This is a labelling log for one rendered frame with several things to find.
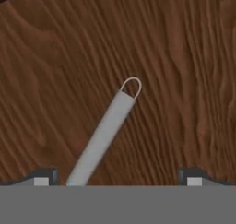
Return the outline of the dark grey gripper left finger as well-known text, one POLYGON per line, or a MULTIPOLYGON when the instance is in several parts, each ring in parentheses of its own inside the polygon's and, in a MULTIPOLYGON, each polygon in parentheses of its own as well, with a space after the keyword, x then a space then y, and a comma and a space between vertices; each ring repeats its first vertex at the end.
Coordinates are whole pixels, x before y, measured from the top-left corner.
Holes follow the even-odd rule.
POLYGON ((20 180, 1 182, 0 186, 55 186, 57 184, 58 170, 56 168, 38 168, 20 180))

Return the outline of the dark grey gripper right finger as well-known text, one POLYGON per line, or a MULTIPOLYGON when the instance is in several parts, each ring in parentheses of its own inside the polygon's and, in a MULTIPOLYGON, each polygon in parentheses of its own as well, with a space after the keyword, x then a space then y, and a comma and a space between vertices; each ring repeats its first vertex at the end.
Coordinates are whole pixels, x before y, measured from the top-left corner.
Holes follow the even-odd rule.
POLYGON ((179 168, 178 183, 181 186, 214 186, 214 185, 236 186, 236 183, 233 182, 213 179, 204 170, 197 167, 179 168))

